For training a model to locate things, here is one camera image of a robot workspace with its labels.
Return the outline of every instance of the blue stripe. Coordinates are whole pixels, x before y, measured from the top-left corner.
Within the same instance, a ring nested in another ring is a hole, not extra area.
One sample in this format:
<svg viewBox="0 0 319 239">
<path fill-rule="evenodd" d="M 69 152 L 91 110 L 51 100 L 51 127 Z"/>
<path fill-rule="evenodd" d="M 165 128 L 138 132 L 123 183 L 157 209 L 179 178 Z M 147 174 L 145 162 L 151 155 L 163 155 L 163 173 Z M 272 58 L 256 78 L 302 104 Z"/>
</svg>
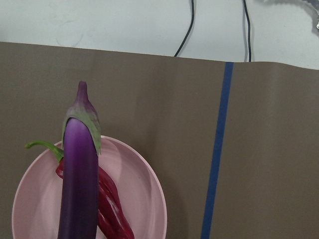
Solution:
<svg viewBox="0 0 319 239">
<path fill-rule="evenodd" d="M 210 228 L 211 228 L 211 222 L 212 222 L 213 211 L 214 211 L 214 202 L 215 202 L 215 196 L 216 196 L 219 164 L 220 164 L 220 158 L 221 158 L 221 152 L 222 152 L 223 140 L 224 140 L 230 85 L 231 85 L 231 78 L 233 74 L 233 66 L 234 66 L 233 62 L 226 62 L 223 87 L 222 87 L 220 103 L 219 103 L 219 113 L 218 113 L 218 120 L 217 120 L 217 129 L 216 129 L 216 135 L 215 135 L 213 157 L 212 157 L 209 182 L 208 182 L 206 206 L 205 206 L 204 219 L 203 219 L 203 225 L 201 230 L 201 239 L 209 239 L 209 235 L 210 235 Z"/>
</svg>

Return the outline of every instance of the pink plate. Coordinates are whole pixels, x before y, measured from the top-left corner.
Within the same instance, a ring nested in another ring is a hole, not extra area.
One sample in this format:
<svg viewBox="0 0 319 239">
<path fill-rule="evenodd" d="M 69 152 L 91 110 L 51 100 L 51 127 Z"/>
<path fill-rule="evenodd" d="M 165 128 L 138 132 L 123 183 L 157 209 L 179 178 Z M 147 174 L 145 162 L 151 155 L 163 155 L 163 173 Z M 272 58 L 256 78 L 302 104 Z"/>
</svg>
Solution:
<svg viewBox="0 0 319 239">
<path fill-rule="evenodd" d="M 135 238 L 165 239 L 166 204 L 154 171 L 128 145 L 110 137 L 101 138 L 100 167 L 117 185 Z M 57 239 L 62 193 L 62 179 L 55 174 L 57 165 L 53 154 L 46 150 L 25 172 L 13 203 L 14 239 Z M 99 228 L 96 238 L 105 239 Z"/>
</svg>

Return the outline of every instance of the brown paper backdrop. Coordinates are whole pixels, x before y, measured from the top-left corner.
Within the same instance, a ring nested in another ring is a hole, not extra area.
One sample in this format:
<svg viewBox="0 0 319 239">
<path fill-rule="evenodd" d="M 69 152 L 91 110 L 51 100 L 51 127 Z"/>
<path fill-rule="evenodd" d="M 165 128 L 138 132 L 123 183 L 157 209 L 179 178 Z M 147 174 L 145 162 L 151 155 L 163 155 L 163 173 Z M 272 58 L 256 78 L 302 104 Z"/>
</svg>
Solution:
<svg viewBox="0 0 319 239">
<path fill-rule="evenodd" d="M 223 62 L 0 43 L 0 238 L 24 172 L 57 142 L 77 83 L 102 134 L 136 149 L 167 203 L 167 239 L 199 239 Z M 211 228 L 214 239 L 319 238 L 319 72 L 235 63 Z"/>
</svg>

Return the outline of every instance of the pepper stem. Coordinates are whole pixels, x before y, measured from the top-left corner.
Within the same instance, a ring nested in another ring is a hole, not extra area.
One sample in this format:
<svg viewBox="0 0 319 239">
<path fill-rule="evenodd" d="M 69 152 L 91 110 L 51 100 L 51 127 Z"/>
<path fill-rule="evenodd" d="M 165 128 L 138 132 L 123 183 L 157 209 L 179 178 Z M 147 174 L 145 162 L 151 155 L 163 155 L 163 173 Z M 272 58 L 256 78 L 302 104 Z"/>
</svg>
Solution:
<svg viewBox="0 0 319 239">
<path fill-rule="evenodd" d="M 58 160 L 58 163 L 60 163 L 60 161 L 62 160 L 62 158 L 64 157 L 64 151 L 61 148 L 58 148 L 57 146 L 55 146 L 54 144 L 47 142 L 47 141 L 43 141 L 43 140 L 36 140 L 36 141 L 32 141 L 28 144 L 26 144 L 24 147 L 25 148 L 31 148 L 34 145 L 43 145 L 45 147 L 47 147 L 48 149 L 51 150 L 51 152 L 54 154 L 54 156 L 56 157 L 56 159 Z"/>
</svg>

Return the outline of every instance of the black cable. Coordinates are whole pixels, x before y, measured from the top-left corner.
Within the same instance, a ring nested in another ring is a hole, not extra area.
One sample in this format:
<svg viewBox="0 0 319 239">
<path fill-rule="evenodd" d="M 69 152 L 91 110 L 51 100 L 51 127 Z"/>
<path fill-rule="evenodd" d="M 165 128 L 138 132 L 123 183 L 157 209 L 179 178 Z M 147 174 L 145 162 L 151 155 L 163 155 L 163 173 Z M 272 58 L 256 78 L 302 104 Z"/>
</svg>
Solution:
<svg viewBox="0 0 319 239">
<path fill-rule="evenodd" d="M 246 18 L 247 18 L 247 24 L 248 24 L 248 52 L 249 52 L 249 62 L 251 62 L 250 20 L 249 20 L 249 15 L 248 15 L 248 10 L 247 10 L 246 0 L 243 0 L 243 3 L 244 3 Z"/>
<path fill-rule="evenodd" d="M 189 35 L 189 33 L 190 33 L 190 31 L 191 31 L 191 29 L 193 27 L 194 16 L 195 16 L 194 0 L 191 0 L 191 22 L 190 22 L 190 26 L 189 26 L 189 29 L 188 29 L 188 31 L 186 33 L 186 36 L 184 37 L 183 42 L 181 43 L 181 45 L 180 45 L 179 49 L 177 50 L 177 52 L 175 53 L 174 57 L 176 57 L 179 54 L 180 50 L 182 49 L 183 45 L 185 44 L 185 42 L 186 42 L 186 40 L 188 38 L 188 35 Z"/>
</svg>

